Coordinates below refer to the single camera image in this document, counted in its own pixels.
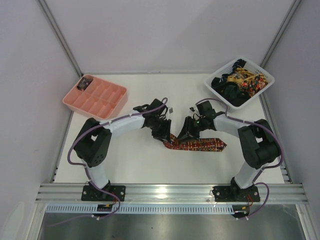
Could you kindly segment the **red multicolour patterned tie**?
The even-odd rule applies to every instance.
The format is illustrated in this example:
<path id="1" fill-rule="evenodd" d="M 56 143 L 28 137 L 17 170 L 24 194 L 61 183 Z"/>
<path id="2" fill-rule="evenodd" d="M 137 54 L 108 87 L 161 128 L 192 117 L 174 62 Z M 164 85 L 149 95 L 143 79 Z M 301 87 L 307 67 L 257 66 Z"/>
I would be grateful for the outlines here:
<path id="1" fill-rule="evenodd" d="M 192 152 L 222 152 L 227 144 L 220 138 L 199 138 L 187 142 L 178 142 L 173 134 L 170 135 L 170 141 L 163 145 L 171 150 L 192 151 Z"/>

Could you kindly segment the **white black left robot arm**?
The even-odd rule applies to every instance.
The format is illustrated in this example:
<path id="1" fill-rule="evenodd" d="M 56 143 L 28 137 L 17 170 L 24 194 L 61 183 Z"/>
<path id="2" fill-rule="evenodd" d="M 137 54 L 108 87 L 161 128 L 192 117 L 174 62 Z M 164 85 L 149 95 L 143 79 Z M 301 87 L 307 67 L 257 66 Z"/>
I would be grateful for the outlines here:
<path id="1" fill-rule="evenodd" d="M 111 183 L 102 167 L 107 157 L 112 138 L 133 130 L 149 128 L 151 136 L 162 143 L 171 142 L 171 120 L 167 118 L 168 99 L 154 99 L 151 104 L 134 107 L 128 114 L 98 121 L 89 118 L 83 124 L 67 154 L 67 161 L 74 166 L 83 166 L 89 184 L 104 194 L 110 195 Z M 75 151 L 81 163 L 71 161 Z"/>

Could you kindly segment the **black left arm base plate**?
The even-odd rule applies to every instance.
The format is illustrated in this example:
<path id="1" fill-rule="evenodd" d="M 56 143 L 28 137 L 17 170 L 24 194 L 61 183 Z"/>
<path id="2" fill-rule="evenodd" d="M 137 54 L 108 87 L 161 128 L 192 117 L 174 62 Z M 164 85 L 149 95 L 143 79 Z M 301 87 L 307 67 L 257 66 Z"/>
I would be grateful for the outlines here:
<path id="1" fill-rule="evenodd" d="M 103 189 L 119 198 L 121 202 L 125 200 L 126 186 L 125 185 L 108 185 Z M 92 184 L 86 184 L 82 189 L 81 200 L 84 202 L 112 202 L 115 198 L 109 194 L 101 192 Z"/>

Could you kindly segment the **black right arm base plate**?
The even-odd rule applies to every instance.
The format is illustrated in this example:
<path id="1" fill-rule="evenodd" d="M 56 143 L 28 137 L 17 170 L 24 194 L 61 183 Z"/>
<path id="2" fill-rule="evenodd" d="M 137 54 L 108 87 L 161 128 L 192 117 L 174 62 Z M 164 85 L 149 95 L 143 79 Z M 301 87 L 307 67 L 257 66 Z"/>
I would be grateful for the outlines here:
<path id="1" fill-rule="evenodd" d="M 218 185 L 212 189 L 216 202 L 260 202 L 258 188 L 254 185 L 248 188 L 239 188 L 236 185 Z"/>

